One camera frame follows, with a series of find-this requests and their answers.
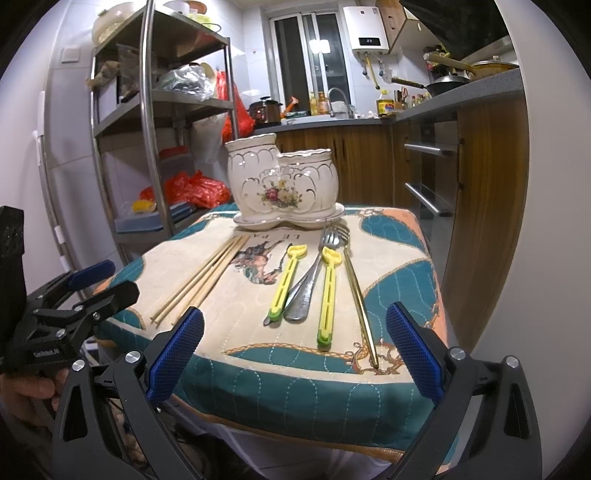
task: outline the wall switch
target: wall switch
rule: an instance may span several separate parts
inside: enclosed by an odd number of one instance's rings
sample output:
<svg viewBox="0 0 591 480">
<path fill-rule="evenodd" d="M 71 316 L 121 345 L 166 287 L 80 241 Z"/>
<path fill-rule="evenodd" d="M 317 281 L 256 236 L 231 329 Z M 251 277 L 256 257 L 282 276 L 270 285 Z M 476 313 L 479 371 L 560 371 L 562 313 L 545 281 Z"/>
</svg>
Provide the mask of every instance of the wall switch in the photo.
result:
<svg viewBox="0 0 591 480">
<path fill-rule="evenodd" d="M 62 63 L 77 63 L 80 61 L 80 47 L 76 45 L 67 45 L 61 51 Z"/>
</svg>

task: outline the window frame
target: window frame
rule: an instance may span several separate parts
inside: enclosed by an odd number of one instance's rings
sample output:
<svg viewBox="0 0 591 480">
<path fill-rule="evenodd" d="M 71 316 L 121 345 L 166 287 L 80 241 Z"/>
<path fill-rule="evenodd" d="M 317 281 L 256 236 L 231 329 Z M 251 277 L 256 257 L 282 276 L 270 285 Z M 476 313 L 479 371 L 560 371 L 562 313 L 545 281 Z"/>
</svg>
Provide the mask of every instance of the window frame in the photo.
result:
<svg viewBox="0 0 591 480">
<path fill-rule="evenodd" d="M 273 17 L 269 19 L 269 24 L 271 26 L 271 39 L 272 39 L 272 46 L 273 46 L 273 57 L 275 59 L 275 72 L 277 74 L 277 91 L 279 91 L 279 101 L 283 103 L 283 105 L 288 105 L 287 99 L 285 98 L 285 92 L 283 89 L 283 73 L 281 71 L 281 62 L 279 58 L 279 46 L 277 43 L 277 30 L 275 29 L 275 22 L 278 20 L 284 20 L 286 18 L 297 18 L 298 22 L 298 29 L 300 32 L 300 43 L 301 48 L 304 56 L 304 68 L 306 70 L 306 82 L 308 83 L 308 91 L 314 91 L 314 82 L 312 79 L 312 65 L 310 62 L 310 55 L 309 55 L 309 46 L 306 43 L 306 35 L 304 32 L 304 21 L 302 19 L 303 15 L 311 15 L 312 23 L 314 26 L 314 35 L 316 38 L 320 38 L 320 33 L 318 30 L 318 22 L 316 20 L 316 15 L 334 15 L 336 17 L 337 26 L 339 28 L 339 37 L 341 48 L 343 49 L 343 59 L 345 62 L 345 72 L 347 75 L 347 83 L 349 86 L 349 98 L 351 105 L 355 105 L 355 89 L 353 85 L 353 77 L 352 71 L 349 64 L 349 49 L 350 44 L 348 42 L 348 36 L 346 36 L 346 32 L 344 29 L 344 22 L 342 21 L 342 15 L 340 9 L 328 8 L 328 9 L 315 9 L 315 10 L 303 10 L 301 12 L 296 12 L 288 15 L 280 15 L 278 17 Z M 322 52 L 319 54 L 320 64 L 324 65 L 324 57 Z M 326 76 L 326 70 L 322 69 L 322 90 L 327 93 L 328 88 L 328 79 Z"/>
</svg>

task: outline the cabinet door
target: cabinet door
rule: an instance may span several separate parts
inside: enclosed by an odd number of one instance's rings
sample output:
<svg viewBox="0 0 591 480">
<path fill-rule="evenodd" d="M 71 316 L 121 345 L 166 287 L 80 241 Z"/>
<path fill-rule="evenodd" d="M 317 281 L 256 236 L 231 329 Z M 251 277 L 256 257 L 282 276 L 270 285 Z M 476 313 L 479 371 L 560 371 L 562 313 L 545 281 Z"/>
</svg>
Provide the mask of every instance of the cabinet door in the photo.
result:
<svg viewBox="0 0 591 480">
<path fill-rule="evenodd" d="M 389 127 L 360 125 L 280 132 L 277 147 L 282 152 L 331 149 L 339 174 L 339 203 L 392 206 L 394 163 Z"/>
<path fill-rule="evenodd" d="M 360 125 L 340 129 L 340 133 L 337 141 L 348 203 L 392 206 L 394 162 L 390 128 Z"/>
<path fill-rule="evenodd" d="M 382 15 L 386 37 L 388 38 L 388 47 L 392 50 L 394 42 L 407 19 L 404 7 L 400 5 L 398 0 L 377 0 L 375 6 L 379 8 L 379 13 Z"/>
</svg>

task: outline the kitchen counter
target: kitchen counter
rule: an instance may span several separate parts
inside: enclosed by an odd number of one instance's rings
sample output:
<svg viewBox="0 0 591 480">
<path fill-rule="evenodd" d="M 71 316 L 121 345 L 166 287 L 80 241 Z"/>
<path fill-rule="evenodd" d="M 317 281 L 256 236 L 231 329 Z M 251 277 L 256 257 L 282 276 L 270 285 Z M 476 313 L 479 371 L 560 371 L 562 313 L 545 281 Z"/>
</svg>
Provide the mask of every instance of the kitchen counter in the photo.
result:
<svg viewBox="0 0 591 480">
<path fill-rule="evenodd" d="M 398 114 L 395 121 L 399 122 L 420 116 L 451 112 L 457 110 L 458 106 L 522 95 L 525 95 L 525 93 L 523 80 L 521 79 L 521 69 L 513 69 L 437 95 Z"/>
<path fill-rule="evenodd" d="M 273 134 L 278 132 L 289 132 L 292 130 L 302 130 L 305 128 L 322 128 L 322 127 L 354 127 L 357 125 L 388 125 L 390 119 L 380 118 L 343 118 L 339 120 L 318 120 L 316 122 L 302 122 L 291 125 L 276 125 L 275 127 L 256 128 L 254 135 Z"/>
<path fill-rule="evenodd" d="M 322 127 L 352 127 L 358 125 L 389 125 L 394 122 L 419 118 L 422 116 L 433 116 L 441 113 L 457 110 L 458 106 L 466 106 L 478 102 L 489 102 L 490 100 L 510 98 L 512 96 L 524 95 L 521 69 L 514 69 L 508 72 L 499 73 L 482 80 L 477 80 L 467 85 L 455 88 L 449 92 L 442 93 L 436 97 L 412 107 L 405 112 L 398 113 L 394 117 L 381 118 L 355 118 L 326 121 L 309 121 L 294 123 L 291 125 L 277 125 L 276 127 L 257 128 L 254 134 L 288 132 Z"/>
</svg>

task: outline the oven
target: oven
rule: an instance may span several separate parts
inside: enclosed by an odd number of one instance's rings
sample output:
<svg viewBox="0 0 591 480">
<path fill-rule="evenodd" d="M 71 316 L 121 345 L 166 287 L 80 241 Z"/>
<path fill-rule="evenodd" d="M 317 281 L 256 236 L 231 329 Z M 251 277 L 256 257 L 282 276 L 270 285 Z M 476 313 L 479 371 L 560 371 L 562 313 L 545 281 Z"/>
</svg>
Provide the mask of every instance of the oven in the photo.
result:
<svg viewBox="0 0 591 480">
<path fill-rule="evenodd" d="M 411 210 L 419 221 L 440 281 L 452 241 L 456 194 L 461 187 L 458 142 L 457 121 L 447 121 L 412 125 L 410 139 L 404 144 L 411 166 L 405 187 L 415 197 Z"/>
</svg>

